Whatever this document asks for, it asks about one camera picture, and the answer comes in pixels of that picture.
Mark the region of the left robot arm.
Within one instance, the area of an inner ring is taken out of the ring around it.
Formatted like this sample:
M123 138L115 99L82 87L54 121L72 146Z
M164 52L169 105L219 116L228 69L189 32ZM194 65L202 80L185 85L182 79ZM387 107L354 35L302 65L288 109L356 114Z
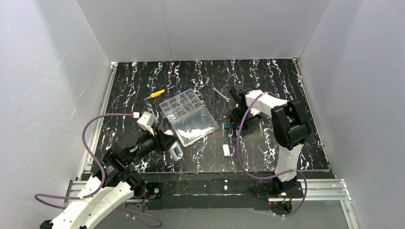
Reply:
M142 203L149 197L160 198L161 185L148 184L133 164L151 152L182 157L177 137L159 129L143 131L131 146L117 141L101 160L93 174L71 203L54 219L45 220L42 229L93 229L113 210L131 198Z

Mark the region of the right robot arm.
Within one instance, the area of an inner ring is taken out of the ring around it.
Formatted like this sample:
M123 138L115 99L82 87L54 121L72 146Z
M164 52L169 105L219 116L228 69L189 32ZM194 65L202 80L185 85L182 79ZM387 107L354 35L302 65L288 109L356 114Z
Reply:
M312 130L305 108L300 100L283 100L272 92L263 92L256 88L244 88L241 84L231 87L230 95L237 108L230 112L231 121L238 126L236 154L240 155L240 140L246 121L257 115L270 117L273 134L279 145L275 174L269 177L248 176L259 180L271 180L273 190L288 192L297 182L297 165L301 150Z

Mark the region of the white remote control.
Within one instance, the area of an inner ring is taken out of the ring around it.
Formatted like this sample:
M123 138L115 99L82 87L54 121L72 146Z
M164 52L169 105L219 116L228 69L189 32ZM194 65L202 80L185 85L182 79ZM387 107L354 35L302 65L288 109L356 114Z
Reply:
M181 146L179 145L178 141L174 142L171 147L168 149L172 159L174 161L179 161L183 157L183 151Z

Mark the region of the white battery cover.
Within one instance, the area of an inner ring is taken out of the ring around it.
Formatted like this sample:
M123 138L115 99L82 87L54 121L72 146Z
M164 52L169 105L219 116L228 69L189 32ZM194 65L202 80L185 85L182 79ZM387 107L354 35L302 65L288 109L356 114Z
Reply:
M222 146L222 148L223 148L224 157L229 157L229 156L231 155L229 145L228 145L228 144L224 144L224 145Z

